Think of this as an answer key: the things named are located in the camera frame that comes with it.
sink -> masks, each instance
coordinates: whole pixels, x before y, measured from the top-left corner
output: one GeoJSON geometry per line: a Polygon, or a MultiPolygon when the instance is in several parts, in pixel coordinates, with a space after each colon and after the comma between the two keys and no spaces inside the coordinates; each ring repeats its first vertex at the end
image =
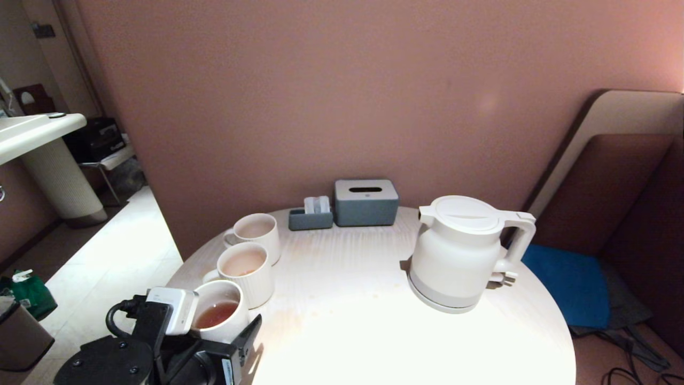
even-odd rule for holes
{"type": "Polygon", "coordinates": [[[62,140],[62,136],[86,123],[81,114],[54,119],[45,115],[0,119],[0,166],[21,157],[26,171],[57,214],[73,228],[107,220],[102,202],[62,140]]]}
{"type": "Polygon", "coordinates": [[[49,121],[50,118],[45,115],[18,116],[16,118],[0,119],[0,140],[6,140],[24,134],[49,121]]]}
{"type": "Polygon", "coordinates": [[[81,114],[50,119],[46,115],[0,119],[0,165],[86,125],[81,114]]]}

green bag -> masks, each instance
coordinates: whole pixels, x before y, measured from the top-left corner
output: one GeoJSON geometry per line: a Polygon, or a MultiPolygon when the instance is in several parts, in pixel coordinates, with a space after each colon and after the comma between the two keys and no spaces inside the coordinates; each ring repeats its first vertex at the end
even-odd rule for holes
{"type": "Polygon", "coordinates": [[[29,275],[33,270],[15,270],[12,276],[12,292],[17,302],[38,321],[57,308],[57,302],[50,290],[37,276],[29,275]]]}

small gray tray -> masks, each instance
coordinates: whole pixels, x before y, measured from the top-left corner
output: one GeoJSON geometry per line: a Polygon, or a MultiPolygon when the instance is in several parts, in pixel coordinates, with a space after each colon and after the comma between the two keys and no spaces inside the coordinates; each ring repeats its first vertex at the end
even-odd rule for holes
{"type": "Polygon", "coordinates": [[[332,213],[305,214],[303,208],[290,210],[287,227],[292,231],[329,229],[332,227],[332,213]]]}

white electric kettle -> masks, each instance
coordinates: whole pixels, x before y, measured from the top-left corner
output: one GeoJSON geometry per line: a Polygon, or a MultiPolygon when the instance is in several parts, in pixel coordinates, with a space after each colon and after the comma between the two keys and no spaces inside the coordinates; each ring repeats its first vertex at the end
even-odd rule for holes
{"type": "Polygon", "coordinates": [[[419,218],[428,229],[418,237],[408,281],[418,298],[448,313],[472,310],[490,280],[516,277],[511,270],[536,231],[531,214],[458,195],[421,206],[419,218]],[[504,227],[518,227],[508,252],[499,241],[504,227]]]}

sink pedestal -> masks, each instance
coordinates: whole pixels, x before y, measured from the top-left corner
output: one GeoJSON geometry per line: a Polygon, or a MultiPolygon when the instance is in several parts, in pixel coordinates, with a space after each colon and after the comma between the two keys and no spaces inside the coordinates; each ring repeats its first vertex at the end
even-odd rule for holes
{"type": "Polygon", "coordinates": [[[107,220],[100,199],[62,138],[25,153],[21,160],[69,227],[87,227],[107,220]]]}

